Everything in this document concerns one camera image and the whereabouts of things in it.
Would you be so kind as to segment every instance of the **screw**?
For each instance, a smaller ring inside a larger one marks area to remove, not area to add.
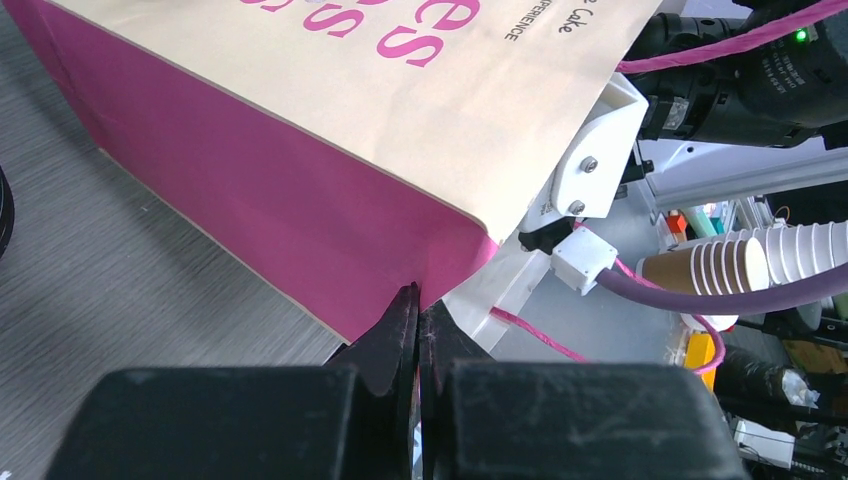
[[[580,215],[583,213],[583,210],[586,210],[586,204],[580,200],[576,200],[568,207],[568,211],[571,212],[572,215]]]
[[[580,164],[580,168],[586,173],[592,173],[598,168],[598,161],[594,157],[586,157]]]

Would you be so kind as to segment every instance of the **paper bag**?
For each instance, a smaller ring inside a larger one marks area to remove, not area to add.
[[[660,0],[5,3],[110,156],[353,340],[493,255]]]

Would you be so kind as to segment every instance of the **cup stack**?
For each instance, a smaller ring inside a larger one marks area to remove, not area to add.
[[[762,244],[771,283],[784,285],[848,263],[848,222],[740,230],[686,242],[678,249],[711,241],[756,238]]]
[[[760,241],[751,236],[714,241],[644,258],[637,272],[666,290],[690,295],[728,295],[769,286],[769,268]],[[716,330],[732,326],[737,315],[706,317]],[[691,316],[683,320],[704,330]]]

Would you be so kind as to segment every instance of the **gray table surface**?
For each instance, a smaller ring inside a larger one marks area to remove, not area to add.
[[[106,159],[0,6],[0,476],[41,478],[86,392],[144,365],[321,363],[339,340]]]
[[[659,250],[651,210],[637,189],[613,203],[604,219],[588,220],[592,230],[619,250],[628,265]],[[581,297],[549,272],[519,316],[562,345],[599,362],[671,363],[685,340],[675,315],[632,303],[595,287]],[[492,350],[499,360],[569,361],[553,349],[539,348],[527,332],[510,327]]]

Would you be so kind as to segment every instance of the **black machine housing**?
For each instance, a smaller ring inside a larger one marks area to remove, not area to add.
[[[718,42],[812,5],[736,0],[746,20],[653,17],[628,52],[636,60]],[[650,106],[640,139],[794,147],[822,135],[848,145],[848,12],[750,52],[629,75]]]

